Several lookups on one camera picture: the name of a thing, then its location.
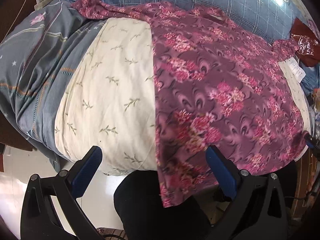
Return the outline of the purple floral garment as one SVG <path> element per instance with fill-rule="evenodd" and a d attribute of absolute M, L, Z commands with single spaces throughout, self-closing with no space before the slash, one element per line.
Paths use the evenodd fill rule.
<path fill-rule="evenodd" d="M 251 174 L 277 171 L 303 152 L 304 122 L 279 66 L 297 51 L 294 40 L 268 44 L 216 7 L 77 0 L 73 8 L 88 19 L 125 17 L 150 25 L 165 207 L 217 182 L 204 153 L 211 145 Z"/>

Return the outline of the black trousers leg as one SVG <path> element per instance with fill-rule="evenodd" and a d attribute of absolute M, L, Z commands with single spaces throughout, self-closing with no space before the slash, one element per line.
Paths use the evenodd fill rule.
<path fill-rule="evenodd" d="M 156 171 L 126 176 L 113 201 L 128 239 L 206 239 L 212 229 L 193 196 L 178 206 L 163 206 Z"/>

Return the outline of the cream leaf-print pillow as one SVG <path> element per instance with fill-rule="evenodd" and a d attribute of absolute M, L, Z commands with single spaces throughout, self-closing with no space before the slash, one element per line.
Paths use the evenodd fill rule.
<path fill-rule="evenodd" d="M 71 162 L 92 146 L 100 170 L 155 170 L 155 88 L 150 25 L 109 18 L 73 74 L 55 118 L 55 145 Z"/>

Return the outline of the grey-blue patterned quilt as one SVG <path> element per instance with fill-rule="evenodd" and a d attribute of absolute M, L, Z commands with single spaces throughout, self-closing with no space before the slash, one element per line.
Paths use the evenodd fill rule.
<path fill-rule="evenodd" d="M 1 113 L 60 171 L 55 117 L 81 59 L 104 25 L 53 0 L 27 16 L 1 44 Z"/>

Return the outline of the red plastic bag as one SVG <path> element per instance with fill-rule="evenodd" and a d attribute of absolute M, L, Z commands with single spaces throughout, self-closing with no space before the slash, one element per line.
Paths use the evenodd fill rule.
<path fill-rule="evenodd" d="M 295 18 L 290 37 L 297 42 L 299 48 L 296 55 L 306 67 L 314 67 L 319 63 L 319 39 L 299 18 Z"/>

